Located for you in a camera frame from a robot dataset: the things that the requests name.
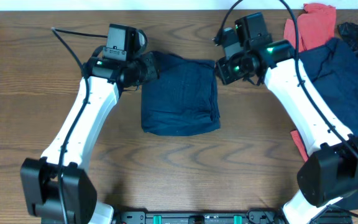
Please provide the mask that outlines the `navy garment pile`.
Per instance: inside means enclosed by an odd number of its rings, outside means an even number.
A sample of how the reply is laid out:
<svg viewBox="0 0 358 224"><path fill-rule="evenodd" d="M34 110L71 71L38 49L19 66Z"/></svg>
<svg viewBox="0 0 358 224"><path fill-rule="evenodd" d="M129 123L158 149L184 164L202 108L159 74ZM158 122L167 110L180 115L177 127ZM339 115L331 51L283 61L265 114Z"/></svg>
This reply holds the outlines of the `navy garment pile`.
<svg viewBox="0 0 358 224"><path fill-rule="evenodd" d="M358 54L341 39L300 54L300 60L324 101L358 136Z"/></svg>

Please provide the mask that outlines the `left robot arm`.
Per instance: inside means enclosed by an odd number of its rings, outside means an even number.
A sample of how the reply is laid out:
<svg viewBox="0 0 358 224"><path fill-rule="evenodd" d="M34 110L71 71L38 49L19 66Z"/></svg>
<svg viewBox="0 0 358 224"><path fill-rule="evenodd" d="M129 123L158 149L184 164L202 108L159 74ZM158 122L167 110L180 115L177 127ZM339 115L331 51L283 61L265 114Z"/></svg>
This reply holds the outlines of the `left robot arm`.
<svg viewBox="0 0 358 224"><path fill-rule="evenodd" d="M123 88L159 78L152 52L127 61L92 56L83 64L76 100L55 139L40 159L20 169L28 213L42 223L111 223L114 209L99 202L88 177L101 128Z"/></svg>

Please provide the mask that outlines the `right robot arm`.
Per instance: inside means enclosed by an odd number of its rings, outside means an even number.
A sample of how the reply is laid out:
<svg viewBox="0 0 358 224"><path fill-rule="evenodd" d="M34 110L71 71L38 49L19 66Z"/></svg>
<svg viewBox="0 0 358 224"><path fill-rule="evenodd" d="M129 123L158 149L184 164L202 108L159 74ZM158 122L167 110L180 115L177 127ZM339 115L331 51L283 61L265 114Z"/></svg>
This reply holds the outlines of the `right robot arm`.
<svg viewBox="0 0 358 224"><path fill-rule="evenodd" d="M247 47L228 39L221 46L224 57L215 71L223 83L256 75L287 111L309 157L297 173L297 193L275 223L314 223L358 192L358 136L325 103L289 41L263 40Z"/></svg>

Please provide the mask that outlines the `navy blue shorts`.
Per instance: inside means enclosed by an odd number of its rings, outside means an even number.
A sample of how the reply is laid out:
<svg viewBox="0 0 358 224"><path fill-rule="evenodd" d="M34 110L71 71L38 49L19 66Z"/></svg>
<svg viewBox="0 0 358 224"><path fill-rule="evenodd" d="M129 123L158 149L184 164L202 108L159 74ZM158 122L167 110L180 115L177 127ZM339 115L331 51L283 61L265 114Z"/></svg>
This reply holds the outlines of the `navy blue shorts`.
<svg viewBox="0 0 358 224"><path fill-rule="evenodd" d="M214 61L153 52L160 78L142 85L141 127L159 136L193 136L220 128Z"/></svg>

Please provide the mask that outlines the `red cloth garment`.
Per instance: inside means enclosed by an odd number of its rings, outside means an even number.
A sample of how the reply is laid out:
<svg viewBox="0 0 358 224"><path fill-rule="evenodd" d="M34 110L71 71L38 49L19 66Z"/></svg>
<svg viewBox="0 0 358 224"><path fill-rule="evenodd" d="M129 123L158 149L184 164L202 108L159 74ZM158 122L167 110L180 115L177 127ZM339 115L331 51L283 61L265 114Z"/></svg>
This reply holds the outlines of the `red cloth garment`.
<svg viewBox="0 0 358 224"><path fill-rule="evenodd" d="M299 35L299 53L320 47L332 39L336 24L336 8L334 6L321 3L305 3L303 6L305 13L302 13L296 19ZM283 38L288 40L295 48L295 26L291 19L286 20ZM306 162L308 155L300 133L298 130L293 130L290 134L302 159Z"/></svg>

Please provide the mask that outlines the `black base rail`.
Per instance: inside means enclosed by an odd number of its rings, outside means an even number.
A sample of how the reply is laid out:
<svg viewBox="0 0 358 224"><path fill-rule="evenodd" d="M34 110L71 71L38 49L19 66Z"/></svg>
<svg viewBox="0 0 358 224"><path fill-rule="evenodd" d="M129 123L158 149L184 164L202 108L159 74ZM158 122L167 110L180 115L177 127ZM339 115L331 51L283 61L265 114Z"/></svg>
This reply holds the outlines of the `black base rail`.
<svg viewBox="0 0 358 224"><path fill-rule="evenodd" d="M168 213L129 211L115 213L112 224L285 224L273 210L252 209L245 213Z"/></svg>

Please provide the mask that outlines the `black patterned garment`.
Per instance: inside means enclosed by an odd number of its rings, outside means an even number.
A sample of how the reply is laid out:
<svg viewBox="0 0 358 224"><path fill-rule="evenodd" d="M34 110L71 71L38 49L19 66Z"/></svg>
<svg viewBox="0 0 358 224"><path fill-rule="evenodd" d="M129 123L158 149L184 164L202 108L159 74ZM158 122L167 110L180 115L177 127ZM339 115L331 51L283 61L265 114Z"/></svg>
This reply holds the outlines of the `black patterned garment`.
<svg viewBox="0 0 358 224"><path fill-rule="evenodd" d="M351 50L358 53L358 24L345 22L337 26L342 40L349 45Z"/></svg>

